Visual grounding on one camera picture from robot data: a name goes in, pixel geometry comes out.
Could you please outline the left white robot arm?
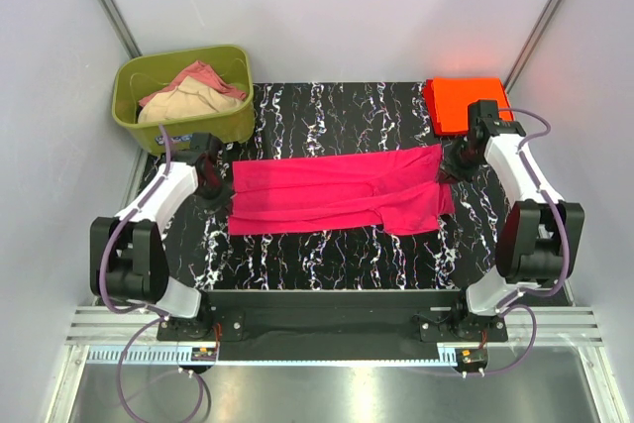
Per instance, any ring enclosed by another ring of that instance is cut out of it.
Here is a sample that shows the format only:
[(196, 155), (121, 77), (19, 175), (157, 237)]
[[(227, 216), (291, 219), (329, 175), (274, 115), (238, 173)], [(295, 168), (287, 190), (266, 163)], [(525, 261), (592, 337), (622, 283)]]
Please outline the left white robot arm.
[(194, 340), (213, 330), (214, 316), (203, 309), (202, 293), (170, 275), (162, 233), (190, 197), (213, 206), (228, 203), (231, 187), (217, 169), (214, 150), (168, 155), (152, 181), (113, 217), (90, 226), (90, 289), (116, 314), (147, 308), (179, 318), (179, 328)]

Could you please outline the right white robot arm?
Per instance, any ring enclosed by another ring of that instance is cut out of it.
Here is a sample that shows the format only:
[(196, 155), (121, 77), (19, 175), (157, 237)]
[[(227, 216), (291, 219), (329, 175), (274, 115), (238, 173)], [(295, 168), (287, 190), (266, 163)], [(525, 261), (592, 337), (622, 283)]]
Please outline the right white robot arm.
[(584, 211), (557, 192), (535, 162), (528, 136), (516, 121), (476, 119), (467, 135), (444, 156), (438, 181), (471, 180), (490, 166), (511, 210), (494, 252), (494, 268), (464, 291), (464, 307), (450, 315), (450, 328), (471, 340), (485, 327), (484, 316), (504, 312), (517, 299), (557, 294), (574, 269)]

